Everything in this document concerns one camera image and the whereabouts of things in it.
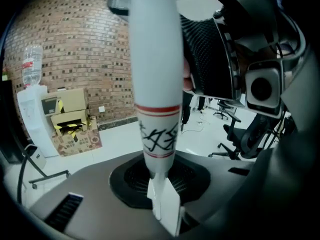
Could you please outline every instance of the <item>office chair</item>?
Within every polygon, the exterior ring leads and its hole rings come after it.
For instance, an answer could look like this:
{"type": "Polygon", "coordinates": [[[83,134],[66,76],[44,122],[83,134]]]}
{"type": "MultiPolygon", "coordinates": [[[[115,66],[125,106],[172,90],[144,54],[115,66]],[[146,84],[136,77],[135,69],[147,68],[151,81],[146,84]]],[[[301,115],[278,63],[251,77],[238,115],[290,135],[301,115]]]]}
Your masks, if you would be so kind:
{"type": "Polygon", "coordinates": [[[226,117],[226,119],[228,120],[229,118],[224,113],[228,113],[226,110],[232,109],[232,107],[226,105],[222,100],[219,100],[218,106],[221,107],[221,110],[215,112],[213,115],[220,115],[222,120],[224,119],[224,117],[226,117]]]}
{"type": "Polygon", "coordinates": [[[230,157],[231,160],[240,160],[239,154],[243,158],[252,159],[256,158],[262,148],[259,148],[259,144],[264,138],[265,134],[274,129],[280,119],[271,118],[262,114],[257,114],[252,123],[247,129],[235,128],[235,123],[241,123],[241,120],[237,118],[232,112],[227,112],[232,118],[231,125],[224,124],[223,129],[227,132],[226,139],[231,141],[235,146],[235,150],[229,149],[223,143],[220,143],[217,147],[223,148],[227,152],[213,152],[208,157],[213,155],[230,157]]]}

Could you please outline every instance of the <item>finger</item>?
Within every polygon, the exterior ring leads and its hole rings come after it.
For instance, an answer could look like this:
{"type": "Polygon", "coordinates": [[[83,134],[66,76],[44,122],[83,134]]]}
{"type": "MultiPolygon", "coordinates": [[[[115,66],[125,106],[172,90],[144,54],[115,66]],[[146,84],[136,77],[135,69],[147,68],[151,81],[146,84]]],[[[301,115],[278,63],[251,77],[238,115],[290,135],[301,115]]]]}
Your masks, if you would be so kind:
{"type": "Polygon", "coordinates": [[[186,58],[183,60],[183,77],[189,78],[190,77],[190,66],[186,58]]]}
{"type": "Polygon", "coordinates": [[[183,90],[184,91],[191,91],[194,88],[191,78],[184,78],[183,79],[183,90]]]}

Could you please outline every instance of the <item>camera lens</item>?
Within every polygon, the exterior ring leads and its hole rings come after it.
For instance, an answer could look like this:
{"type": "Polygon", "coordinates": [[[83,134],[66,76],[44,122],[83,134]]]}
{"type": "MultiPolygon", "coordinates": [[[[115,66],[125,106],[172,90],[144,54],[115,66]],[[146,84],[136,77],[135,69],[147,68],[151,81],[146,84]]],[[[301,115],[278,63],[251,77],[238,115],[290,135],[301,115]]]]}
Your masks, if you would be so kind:
{"type": "Polygon", "coordinates": [[[251,85],[251,93],[257,100],[265,101],[270,97],[272,88],[268,80],[259,77],[253,81],[251,85]]]}

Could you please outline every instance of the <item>brick wall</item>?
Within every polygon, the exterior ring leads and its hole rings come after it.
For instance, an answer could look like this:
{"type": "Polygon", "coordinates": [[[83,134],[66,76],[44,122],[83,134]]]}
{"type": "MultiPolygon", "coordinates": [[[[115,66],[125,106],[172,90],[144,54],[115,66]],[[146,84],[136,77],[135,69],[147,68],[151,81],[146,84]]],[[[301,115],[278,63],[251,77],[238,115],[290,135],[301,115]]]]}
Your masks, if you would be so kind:
{"type": "Polygon", "coordinates": [[[23,50],[30,44],[43,47],[40,84],[49,92],[85,88],[89,112],[100,124],[134,115],[128,27],[107,0],[31,0],[25,6],[5,41],[3,66],[16,103],[24,88],[23,50]]]}

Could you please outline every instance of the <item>water bottle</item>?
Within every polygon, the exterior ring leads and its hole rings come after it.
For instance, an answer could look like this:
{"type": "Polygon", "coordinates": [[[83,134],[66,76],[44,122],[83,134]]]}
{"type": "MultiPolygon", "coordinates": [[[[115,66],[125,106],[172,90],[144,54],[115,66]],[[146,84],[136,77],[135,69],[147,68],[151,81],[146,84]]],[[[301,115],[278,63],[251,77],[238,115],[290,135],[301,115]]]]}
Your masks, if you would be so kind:
{"type": "Polygon", "coordinates": [[[38,85],[41,80],[42,46],[31,44],[24,49],[22,63],[22,81],[25,87],[38,85]]]}

